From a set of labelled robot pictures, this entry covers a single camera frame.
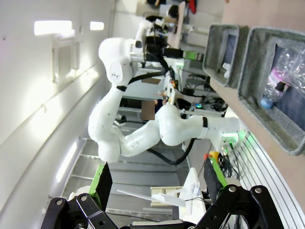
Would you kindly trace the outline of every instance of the black bracket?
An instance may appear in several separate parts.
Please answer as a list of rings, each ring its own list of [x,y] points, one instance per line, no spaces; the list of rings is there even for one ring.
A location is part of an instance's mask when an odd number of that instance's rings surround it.
[[[72,200],[53,198],[44,217],[41,229],[118,229],[88,193]]]
[[[248,191],[235,185],[221,190],[195,229],[219,229],[231,215],[243,216],[250,229],[284,229],[266,187],[254,186]]]

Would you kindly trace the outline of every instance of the white wall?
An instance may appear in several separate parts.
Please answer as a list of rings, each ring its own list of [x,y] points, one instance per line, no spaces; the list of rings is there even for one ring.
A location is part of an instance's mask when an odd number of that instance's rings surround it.
[[[134,38],[142,17],[136,16],[137,1],[117,0],[112,37]]]
[[[34,36],[34,22],[71,20],[81,42],[81,70],[94,65],[104,32],[90,21],[108,21],[109,0],[10,0],[0,3],[0,144],[53,94],[51,36]]]
[[[56,173],[106,92],[98,47],[108,35],[111,4],[0,2],[0,228],[19,228],[17,222],[37,228],[48,195],[61,194],[65,177],[58,184]],[[34,22],[41,20],[71,20],[81,43],[79,77],[61,91],[52,82],[51,37],[34,36]],[[90,21],[104,22],[104,31],[90,31]],[[93,74],[82,74],[88,69],[97,73],[98,83]]]

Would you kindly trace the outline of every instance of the red object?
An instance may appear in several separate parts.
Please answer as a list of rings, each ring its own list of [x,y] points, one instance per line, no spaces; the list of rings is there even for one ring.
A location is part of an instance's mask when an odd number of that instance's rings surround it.
[[[205,155],[203,156],[203,159],[206,160],[207,157],[211,157],[211,155],[205,154]]]
[[[197,0],[190,0],[189,8],[191,9],[191,12],[195,14],[197,8]]]

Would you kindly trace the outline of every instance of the ceiling light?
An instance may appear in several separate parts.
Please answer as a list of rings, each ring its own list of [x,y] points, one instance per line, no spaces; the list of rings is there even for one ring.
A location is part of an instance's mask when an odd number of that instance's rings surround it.
[[[104,23],[99,21],[91,21],[90,22],[90,29],[91,30],[103,30]]]
[[[71,21],[36,21],[34,23],[34,34],[36,36],[50,33],[67,33],[71,30]]]

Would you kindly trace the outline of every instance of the gray felt bin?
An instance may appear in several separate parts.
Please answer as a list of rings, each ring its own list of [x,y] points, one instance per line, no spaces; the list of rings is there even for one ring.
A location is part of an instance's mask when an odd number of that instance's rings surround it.
[[[237,24],[213,24],[203,60],[203,70],[224,87],[237,88],[243,63],[249,27]],[[232,58],[229,77],[222,68],[224,59]]]
[[[284,151],[299,155],[305,153],[305,131],[277,107],[268,110],[260,105],[277,46],[300,51],[305,47],[305,33],[267,27],[249,31],[238,98]]]

